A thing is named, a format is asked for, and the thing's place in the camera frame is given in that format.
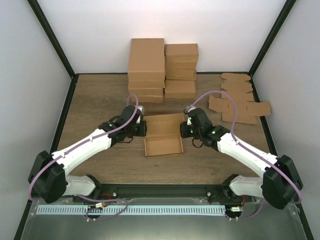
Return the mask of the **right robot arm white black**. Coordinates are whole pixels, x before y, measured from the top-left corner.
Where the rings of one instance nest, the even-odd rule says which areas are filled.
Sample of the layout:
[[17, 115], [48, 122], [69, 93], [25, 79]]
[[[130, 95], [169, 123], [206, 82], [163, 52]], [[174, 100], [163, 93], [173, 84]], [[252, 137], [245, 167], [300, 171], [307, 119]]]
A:
[[183, 112], [187, 120], [180, 124], [181, 138], [199, 140], [203, 146], [234, 158], [257, 175], [231, 176], [222, 188], [225, 200], [232, 202], [241, 195], [258, 197], [279, 210], [293, 200], [302, 200], [303, 183], [290, 157], [276, 156], [253, 147], [229, 129], [213, 125], [206, 112], [199, 107], [188, 107]]

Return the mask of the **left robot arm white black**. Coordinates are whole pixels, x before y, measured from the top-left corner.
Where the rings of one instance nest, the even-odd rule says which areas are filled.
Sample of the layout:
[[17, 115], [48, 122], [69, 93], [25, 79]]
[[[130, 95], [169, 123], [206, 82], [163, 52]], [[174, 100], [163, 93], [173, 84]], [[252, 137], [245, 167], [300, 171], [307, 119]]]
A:
[[28, 177], [29, 197], [42, 198], [47, 204], [64, 196], [78, 196], [97, 202], [102, 196], [102, 185], [92, 175], [72, 176], [70, 173], [84, 161], [125, 139], [145, 137], [147, 123], [143, 106], [126, 106], [121, 115], [103, 122], [89, 136], [53, 153], [40, 152]]

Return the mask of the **bottom large folded box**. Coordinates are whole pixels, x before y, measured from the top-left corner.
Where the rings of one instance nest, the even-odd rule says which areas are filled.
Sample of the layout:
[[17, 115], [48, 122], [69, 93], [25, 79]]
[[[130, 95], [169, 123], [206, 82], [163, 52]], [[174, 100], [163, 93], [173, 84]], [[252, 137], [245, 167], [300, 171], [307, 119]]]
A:
[[164, 101], [164, 97], [162, 95], [138, 95], [137, 98], [139, 103], [162, 103]]

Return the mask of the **bottom small folded box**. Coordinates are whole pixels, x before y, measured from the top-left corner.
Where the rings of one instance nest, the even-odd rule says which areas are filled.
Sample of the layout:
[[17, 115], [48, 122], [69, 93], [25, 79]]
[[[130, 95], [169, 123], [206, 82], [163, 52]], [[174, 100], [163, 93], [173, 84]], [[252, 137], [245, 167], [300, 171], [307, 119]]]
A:
[[196, 82], [193, 80], [166, 80], [165, 98], [194, 99], [196, 97]]

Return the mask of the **top large folded cardboard box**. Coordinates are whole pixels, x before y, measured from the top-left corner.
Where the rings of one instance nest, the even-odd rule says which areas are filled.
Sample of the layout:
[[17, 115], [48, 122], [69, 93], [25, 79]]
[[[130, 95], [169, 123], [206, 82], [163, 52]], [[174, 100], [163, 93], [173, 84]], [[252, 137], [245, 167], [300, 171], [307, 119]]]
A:
[[131, 39], [127, 74], [130, 81], [164, 81], [165, 40]]

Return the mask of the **top small folded cardboard box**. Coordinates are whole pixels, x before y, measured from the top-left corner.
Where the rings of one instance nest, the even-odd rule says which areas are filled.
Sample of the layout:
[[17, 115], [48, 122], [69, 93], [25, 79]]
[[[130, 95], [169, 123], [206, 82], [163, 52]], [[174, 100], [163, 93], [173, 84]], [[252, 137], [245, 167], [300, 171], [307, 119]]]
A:
[[197, 62], [199, 60], [198, 44], [166, 44], [165, 58], [167, 62]]

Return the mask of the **stack of flat cardboard blanks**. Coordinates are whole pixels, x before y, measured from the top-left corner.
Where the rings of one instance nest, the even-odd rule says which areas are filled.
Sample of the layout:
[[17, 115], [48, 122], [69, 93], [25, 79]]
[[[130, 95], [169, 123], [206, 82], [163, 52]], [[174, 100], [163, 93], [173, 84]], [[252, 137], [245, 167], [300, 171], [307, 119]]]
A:
[[223, 94], [221, 97], [210, 96], [208, 108], [217, 113], [221, 113], [224, 122], [233, 122], [235, 110], [237, 109], [237, 123], [256, 124], [257, 117], [269, 116], [271, 105], [268, 101], [256, 102], [253, 95], [253, 87], [250, 83], [251, 77], [240, 73], [222, 73], [221, 84]]

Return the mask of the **black aluminium frame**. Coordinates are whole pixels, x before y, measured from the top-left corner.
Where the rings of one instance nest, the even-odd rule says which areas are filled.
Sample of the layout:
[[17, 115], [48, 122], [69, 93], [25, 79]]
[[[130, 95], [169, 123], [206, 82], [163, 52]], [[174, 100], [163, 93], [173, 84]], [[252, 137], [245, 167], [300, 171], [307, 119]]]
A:
[[[63, 51], [53, 29], [50, 26], [50, 23], [48, 22], [40, 4], [37, 0], [27, 0], [29, 6], [31, 7], [33, 13], [35, 14], [38, 22], [40, 23], [42, 29], [44, 30], [45, 34], [47, 35], [51, 45], [53, 46], [55, 52], [57, 53], [58, 57], [60, 58], [64, 68], [66, 69], [67, 73], [70, 76], [71, 82], [69, 85], [69, 89], [66, 95], [66, 99], [64, 101], [64, 105], [62, 108], [62, 112], [58, 121], [58, 125], [55, 131], [55, 135], [53, 138], [53, 142], [51, 145], [50, 153], [53, 153], [54, 150], [57, 150], [58, 143], [60, 142], [62, 131], [65, 125], [65, 121], [67, 119], [67, 115], [70, 109], [70, 105], [72, 102], [72, 98], [76, 89], [76, 84], [78, 82], [79, 76], [84, 75], [84, 73], [77, 73], [75, 74], [73, 68], [71, 67], [69, 60], [67, 59], [67, 56], [65, 55], [65, 52]], [[260, 66], [261, 62], [263, 61], [265, 55], [267, 54], [269, 48], [271, 47], [274, 39], [276, 38], [277, 34], [279, 33], [282, 25], [284, 24], [285, 20], [287, 19], [289, 13], [291, 12], [292, 8], [295, 6], [296, 0], [286, 0], [278, 17], [276, 18], [271, 30], [269, 31], [261, 49], [259, 50], [257, 57], [255, 58], [252, 66], [250, 67], [249, 72], [245, 71], [239, 71], [239, 72], [232, 72], [236, 74], [249, 74], [251, 77], [249, 82], [253, 84], [253, 98], [256, 102], [260, 102], [259, 95], [253, 80], [253, 76], [258, 70], [258, 67]], [[266, 137], [266, 142], [268, 144], [269, 150], [271, 150], [272, 154], [276, 154], [276, 147], [274, 144], [274, 141], [272, 139], [272, 135], [266, 120], [266, 117], [261, 116], [260, 121], [262, 123], [262, 128], [264, 131], [264, 135]], [[27, 181], [29, 183], [32, 182], [34, 179], [34, 176], [44, 167], [45, 165], [41, 165], [39, 167], [36, 166], [36, 169], [33, 170], [33, 167], [31, 169], [31, 172], [28, 176]], [[120, 184], [120, 190], [126, 190], [124, 193], [133, 193], [133, 197], [146, 197], [146, 198], [173, 198], [173, 197], [195, 197], [196, 193], [203, 194], [204, 193], [204, 187], [209, 187], [208, 189], [219, 189], [218, 187], [221, 187], [220, 184], [194, 184], [194, 185], [188, 185], [188, 184], [133, 184], [132, 186], [129, 186], [129, 184]], [[31, 193], [31, 197], [42, 197], [42, 195], [39, 195], [38, 192], [34, 189], [32, 186], [31, 190], [29, 190]], [[312, 231], [310, 229], [307, 217], [305, 215], [303, 206], [301, 203], [295, 205], [298, 209], [298, 216], [303, 228], [303, 232], [306, 236], [307, 240], [314, 240]], [[23, 216], [21, 218], [18, 230], [16, 232], [16, 235], [14, 237], [15, 240], [21, 240], [22, 239], [22, 226], [25, 228], [27, 223], [27, 210], [30, 210], [31, 203], [27, 203], [27, 206], [25, 208], [25, 211], [23, 213]]]

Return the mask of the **grey metal base plate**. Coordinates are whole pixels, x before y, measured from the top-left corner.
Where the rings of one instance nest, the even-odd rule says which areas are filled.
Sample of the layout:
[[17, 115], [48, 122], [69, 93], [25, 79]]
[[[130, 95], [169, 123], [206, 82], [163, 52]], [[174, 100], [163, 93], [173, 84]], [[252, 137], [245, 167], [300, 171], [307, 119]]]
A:
[[[306, 240], [299, 210], [277, 210], [257, 200], [245, 204], [241, 218], [209, 215], [37, 215], [31, 206], [23, 240]], [[118, 206], [208, 206], [198, 199], [135, 199]]]

